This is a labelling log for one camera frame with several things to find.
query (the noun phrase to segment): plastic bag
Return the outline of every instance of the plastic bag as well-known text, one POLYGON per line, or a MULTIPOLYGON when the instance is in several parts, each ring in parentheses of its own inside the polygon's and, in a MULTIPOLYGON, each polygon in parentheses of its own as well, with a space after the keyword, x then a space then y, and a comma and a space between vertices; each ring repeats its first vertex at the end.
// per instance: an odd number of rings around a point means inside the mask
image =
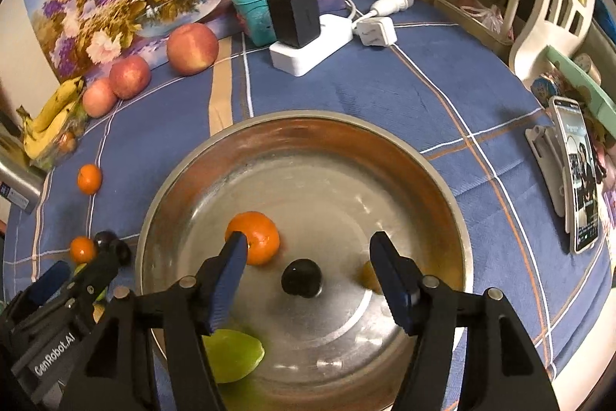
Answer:
MULTIPOLYGON (((491 8, 486 8, 479 0, 458 0, 456 5, 489 31, 500 34, 503 26, 503 15, 498 6, 493 4, 491 8)), ((513 41, 513 28, 509 29, 507 38, 513 41)))
POLYGON ((88 120, 89 117, 85 113, 80 96, 78 103, 73 106, 60 132, 36 159, 30 161, 30 165, 49 172, 53 166, 57 166, 70 157, 77 148, 79 139, 85 132, 88 120))

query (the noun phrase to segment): stainless steel bowl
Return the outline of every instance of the stainless steel bowl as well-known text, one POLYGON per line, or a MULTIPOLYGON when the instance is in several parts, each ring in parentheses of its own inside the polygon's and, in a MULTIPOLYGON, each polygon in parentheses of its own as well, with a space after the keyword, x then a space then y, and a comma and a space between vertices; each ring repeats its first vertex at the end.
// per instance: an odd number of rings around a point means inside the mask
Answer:
MULTIPOLYGON (((194 274, 243 211, 268 215, 281 249, 246 268, 233 303, 229 327, 260 339, 266 356, 250 376, 221 386, 230 411, 390 406, 413 340, 358 271, 370 237, 385 230, 424 273, 472 292, 468 232, 440 175, 408 144, 350 116, 294 111, 242 122, 188 155, 158 191, 139 237, 138 292, 194 274), (281 288, 298 258, 321 267, 315 298, 281 288)), ((153 334, 164 355, 162 333, 153 334)))

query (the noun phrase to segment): green tray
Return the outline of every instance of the green tray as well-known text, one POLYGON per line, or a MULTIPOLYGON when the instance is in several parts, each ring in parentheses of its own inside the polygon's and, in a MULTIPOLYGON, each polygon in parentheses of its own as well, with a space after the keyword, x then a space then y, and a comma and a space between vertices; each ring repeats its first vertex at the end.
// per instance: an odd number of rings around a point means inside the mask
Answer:
POLYGON ((557 49, 547 46, 546 57, 559 68, 572 86, 576 88, 584 86, 588 89, 590 92, 590 103, 587 104, 589 112, 603 124, 612 137, 616 138, 616 105, 612 98, 584 70, 557 49))

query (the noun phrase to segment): bolt head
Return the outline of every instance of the bolt head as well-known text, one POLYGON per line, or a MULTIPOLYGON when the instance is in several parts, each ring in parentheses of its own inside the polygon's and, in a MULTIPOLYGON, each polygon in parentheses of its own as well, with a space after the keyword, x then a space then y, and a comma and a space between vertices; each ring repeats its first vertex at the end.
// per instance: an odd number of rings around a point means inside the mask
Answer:
POLYGON ((430 289, 438 288, 440 284, 439 279, 433 275, 426 275, 421 282, 426 288, 430 289))
POLYGON ((499 290, 498 288, 490 288, 488 290, 488 296, 493 300, 500 301, 501 299, 503 299, 503 291, 499 290))
POLYGON ((180 287, 184 290, 194 288, 196 285, 196 277, 193 275, 187 275, 180 279, 180 287))
POLYGON ((115 296, 119 300, 126 298, 130 293, 130 289, 126 286, 117 286, 113 290, 113 296, 115 296))

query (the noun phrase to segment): phone stand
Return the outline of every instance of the phone stand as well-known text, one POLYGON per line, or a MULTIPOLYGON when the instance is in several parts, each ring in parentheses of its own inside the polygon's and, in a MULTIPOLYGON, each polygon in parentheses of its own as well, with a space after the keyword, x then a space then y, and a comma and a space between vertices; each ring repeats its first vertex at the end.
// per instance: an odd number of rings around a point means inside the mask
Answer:
POLYGON ((563 148, 555 127, 535 126, 525 132, 531 150, 537 159, 556 214, 565 218, 565 231, 571 233, 574 212, 573 188, 567 176, 563 148))

